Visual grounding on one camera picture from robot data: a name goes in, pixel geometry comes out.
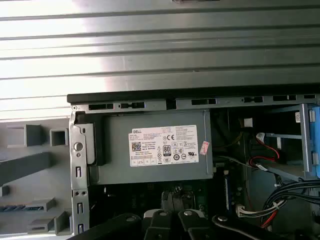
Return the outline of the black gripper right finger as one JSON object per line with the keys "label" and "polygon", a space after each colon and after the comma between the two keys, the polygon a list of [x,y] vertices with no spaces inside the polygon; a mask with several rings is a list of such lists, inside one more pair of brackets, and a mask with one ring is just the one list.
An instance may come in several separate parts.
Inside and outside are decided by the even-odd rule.
{"label": "black gripper right finger", "polygon": [[283,237],[234,218],[225,207],[228,189],[208,189],[208,218],[202,211],[184,209],[177,214],[183,228],[183,240],[282,240]]}

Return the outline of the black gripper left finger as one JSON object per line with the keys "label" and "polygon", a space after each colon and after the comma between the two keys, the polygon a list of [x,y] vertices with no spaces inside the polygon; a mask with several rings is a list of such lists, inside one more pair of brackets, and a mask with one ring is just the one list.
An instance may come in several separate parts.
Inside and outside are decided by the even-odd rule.
{"label": "black gripper left finger", "polygon": [[171,240],[173,238],[173,192],[163,191],[161,209],[139,217],[124,213],[72,237],[73,240]]}

